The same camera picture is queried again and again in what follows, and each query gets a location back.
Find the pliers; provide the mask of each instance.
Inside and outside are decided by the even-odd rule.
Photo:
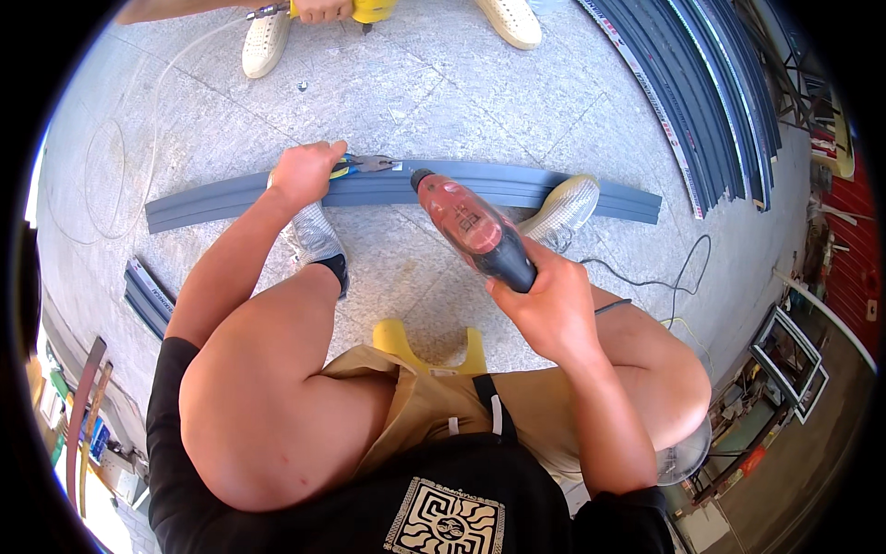
[[[400,160],[387,156],[354,156],[353,154],[345,154],[341,161],[332,168],[330,179],[338,179],[339,177],[357,172],[365,173],[368,171],[391,169],[399,163]]]

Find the yellow plastic stool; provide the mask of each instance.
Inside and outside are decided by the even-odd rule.
[[[418,359],[409,347],[406,329],[400,319],[383,319],[372,330],[372,346],[382,352],[395,355],[417,370],[425,371],[434,377],[445,375],[476,375],[487,373],[486,354],[483,352],[483,333],[468,327],[468,352],[464,362],[455,367],[435,367]]]

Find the stack of aluminum profiles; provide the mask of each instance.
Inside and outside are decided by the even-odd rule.
[[[578,2],[655,109],[695,217],[724,196],[768,210],[778,121],[757,54],[727,0]]]

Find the wooden plank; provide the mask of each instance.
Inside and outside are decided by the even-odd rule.
[[[77,442],[80,438],[80,425],[83,423],[83,411],[86,409],[86,401],[89,399],[89,390],[92,388],[92,381],[96,378],[98,371],[98,363],[102,361],[105,355],[107,345],[101,337],[96,337],[89,350],[89,356],[86,358],[86,364],[83,365],[83,374],[80,376],[80,382],[77,384],[77,394],[74,395],[74,406],[71,408],[71,420],[67,426],[67,448],[65,458],[65,484],[67,489],[67,498],[71,501],[74,509],[77,509],[77,482],[74,473],[77,469]]]
[[[89,445],[92,443],[92,431],[98,420],[98,409],[105,399],[105,388],[111,380],[113,364],[105,362],[102,368],[102,377],[98,380],[98,388],[92,396],[92,404],[89,409],[89,417],[86,419],[86,429],[83,431],[83,444],[80,446],[80,517],[86,517],[86,470],[89,467]]]

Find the black sock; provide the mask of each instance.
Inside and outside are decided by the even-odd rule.
[[[338,299],[341,300],[345,298],[345,294],[347,294],[347,284],[349,282],[349,279],[347,277],[347,263],[345,262],[345,255],[338,254],[332,256],[331,258],[312,261],[311,263],[319,263],[332,270],[332,273],[335,274],[335,276],[338,278],[338,283],[341,285],[341,294],[338,296]]]

